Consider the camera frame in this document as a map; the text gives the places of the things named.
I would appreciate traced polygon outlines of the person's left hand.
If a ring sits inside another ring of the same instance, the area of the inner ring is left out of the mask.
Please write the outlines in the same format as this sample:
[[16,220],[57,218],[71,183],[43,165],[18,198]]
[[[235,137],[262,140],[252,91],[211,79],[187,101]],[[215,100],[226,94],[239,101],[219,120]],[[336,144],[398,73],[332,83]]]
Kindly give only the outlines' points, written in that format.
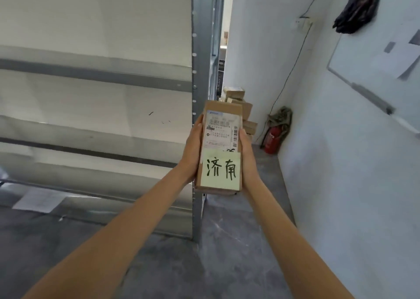
[[181,160],[175,167],[176,173],[185,184],[194,180],[200,162],[200,155],[197,160],[192,156],[192,128],[187,138]]

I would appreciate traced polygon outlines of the person's right hand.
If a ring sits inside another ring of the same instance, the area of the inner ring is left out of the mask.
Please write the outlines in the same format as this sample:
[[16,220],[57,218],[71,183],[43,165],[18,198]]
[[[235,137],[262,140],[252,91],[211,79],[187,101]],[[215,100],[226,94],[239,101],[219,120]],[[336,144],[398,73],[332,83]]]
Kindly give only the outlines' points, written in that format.
[[260,183],[260,175],[252,149],[252,142],[244,129],[240,129],[239,137],[242,144],[242,177],[245,190],[249,193],[255,190]]

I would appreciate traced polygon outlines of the brown cardboard parcel with label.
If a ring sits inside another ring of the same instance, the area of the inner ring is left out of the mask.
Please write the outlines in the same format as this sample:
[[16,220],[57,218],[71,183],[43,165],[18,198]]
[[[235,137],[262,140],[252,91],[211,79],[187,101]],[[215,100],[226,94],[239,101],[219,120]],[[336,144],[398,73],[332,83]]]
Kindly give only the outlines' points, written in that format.
[[202,145],[196,178],[198,178],[202,169],[202,151],[204,148],[239,152],[242,155],[242,144],[239,138],[239,131],[242,129],[241,106],[207,100],[203,114]]

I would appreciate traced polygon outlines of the brown cardboard box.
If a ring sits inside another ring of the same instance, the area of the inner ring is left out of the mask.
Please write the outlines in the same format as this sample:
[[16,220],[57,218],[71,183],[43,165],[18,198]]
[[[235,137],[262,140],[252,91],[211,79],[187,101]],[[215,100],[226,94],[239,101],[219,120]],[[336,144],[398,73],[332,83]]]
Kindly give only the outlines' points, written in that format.
[[227,190],[213,187],[206,187],[199,185],[199,179],[194,179],[194,190],[206,195],[219,195],[219,196],[234,196],[239,193],[238,190]]

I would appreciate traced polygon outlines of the person's left forearm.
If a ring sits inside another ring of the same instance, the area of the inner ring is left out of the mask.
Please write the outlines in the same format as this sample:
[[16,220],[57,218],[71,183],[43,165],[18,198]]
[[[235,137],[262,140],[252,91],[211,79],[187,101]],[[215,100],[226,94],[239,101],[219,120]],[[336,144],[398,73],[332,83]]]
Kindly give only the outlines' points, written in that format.
[[136,254],[196,172],[196,166],[179,163],[55,265],[22,299],[111,299]]

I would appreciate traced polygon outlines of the person's right forearm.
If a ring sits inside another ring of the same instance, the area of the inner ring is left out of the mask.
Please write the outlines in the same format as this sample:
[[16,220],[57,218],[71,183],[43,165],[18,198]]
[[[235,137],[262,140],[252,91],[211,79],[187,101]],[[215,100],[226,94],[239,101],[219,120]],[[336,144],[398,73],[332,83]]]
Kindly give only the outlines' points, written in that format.
[[260,179],[243,175],[251,205],[294,299],[355,299]]

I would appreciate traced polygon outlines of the red fire extinguisher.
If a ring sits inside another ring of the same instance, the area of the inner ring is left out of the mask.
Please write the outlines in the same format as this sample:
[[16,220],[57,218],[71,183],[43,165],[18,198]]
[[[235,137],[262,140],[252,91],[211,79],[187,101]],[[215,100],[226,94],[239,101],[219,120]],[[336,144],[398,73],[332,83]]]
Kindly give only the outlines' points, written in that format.
[[275,126],[270,127],[266,136],[264,144],[264,152],[270,155],[276,154],[281,145],[281,134],[283,127]]

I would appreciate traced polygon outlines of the yellow sticky note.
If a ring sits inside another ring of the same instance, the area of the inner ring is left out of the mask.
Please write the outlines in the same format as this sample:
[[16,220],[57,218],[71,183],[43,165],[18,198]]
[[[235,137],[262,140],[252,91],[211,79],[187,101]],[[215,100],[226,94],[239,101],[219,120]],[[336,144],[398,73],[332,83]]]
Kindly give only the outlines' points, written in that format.
[[241,161],[239,152],[204,148],[199,186],[209,189],[240,191],[242,189]]

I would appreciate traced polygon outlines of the pile of brown cardboard boxes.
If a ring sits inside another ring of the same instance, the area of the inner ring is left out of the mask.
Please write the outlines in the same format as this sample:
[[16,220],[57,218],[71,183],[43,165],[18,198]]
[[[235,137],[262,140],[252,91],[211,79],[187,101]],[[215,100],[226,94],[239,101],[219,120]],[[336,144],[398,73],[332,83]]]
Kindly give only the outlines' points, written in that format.
[[222,93],[219,100],[222,102],[227,102],[227,103],[241,106],[243,128],[245,129],[248,137],[250,138],[252,142],[255,136],[258,124],[256,122],[249,120],[251,111],[253,109],[253,105],[247,102],[244,99],[244,97],[245,97],[245,90],[243,88],[224,86],[222,88]]

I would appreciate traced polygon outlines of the grey metal shelving rack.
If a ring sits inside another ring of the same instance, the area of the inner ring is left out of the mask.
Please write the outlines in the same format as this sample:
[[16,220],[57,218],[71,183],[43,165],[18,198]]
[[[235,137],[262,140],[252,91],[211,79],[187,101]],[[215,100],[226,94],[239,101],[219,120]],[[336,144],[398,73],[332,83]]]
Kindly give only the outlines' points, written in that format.
[[0,205],[107,223],[181,159],[217,91],[224,0],[0,0]]

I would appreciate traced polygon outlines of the white paper sheet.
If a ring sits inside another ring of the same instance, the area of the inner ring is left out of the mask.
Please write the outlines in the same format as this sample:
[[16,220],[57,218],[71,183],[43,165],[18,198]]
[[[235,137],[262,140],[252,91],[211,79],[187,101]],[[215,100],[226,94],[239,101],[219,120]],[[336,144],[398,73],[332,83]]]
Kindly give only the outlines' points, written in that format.
[[66,194],[61,192],[30,190],[12,207],[12,209],[50,213],[65,198]]

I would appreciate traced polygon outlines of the black bag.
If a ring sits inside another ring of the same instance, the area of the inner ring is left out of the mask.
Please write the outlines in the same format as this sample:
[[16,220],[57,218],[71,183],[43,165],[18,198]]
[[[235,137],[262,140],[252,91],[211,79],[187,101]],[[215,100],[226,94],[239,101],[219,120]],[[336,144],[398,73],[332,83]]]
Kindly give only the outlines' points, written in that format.
[[333,29],[341,34],[354,34],[376,16],[380,0],[348,0],[334,20]]

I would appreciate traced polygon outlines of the white wall socket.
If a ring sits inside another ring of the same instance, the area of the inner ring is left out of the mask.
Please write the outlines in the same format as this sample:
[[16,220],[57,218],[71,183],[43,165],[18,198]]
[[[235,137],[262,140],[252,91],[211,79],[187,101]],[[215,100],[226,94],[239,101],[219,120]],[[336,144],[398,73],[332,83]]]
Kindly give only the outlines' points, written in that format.
[[313,20],[310,17],[299,17],[294,22],[296,31],[307,33],[313,25]]

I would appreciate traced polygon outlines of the whiteboard with grey frame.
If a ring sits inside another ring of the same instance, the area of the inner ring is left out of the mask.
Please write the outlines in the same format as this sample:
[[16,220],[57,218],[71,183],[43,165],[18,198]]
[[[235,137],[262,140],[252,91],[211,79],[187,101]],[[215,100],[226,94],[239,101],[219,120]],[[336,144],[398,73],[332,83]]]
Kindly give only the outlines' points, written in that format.
[[420,25],[342,34],[327,68],[420,138]]

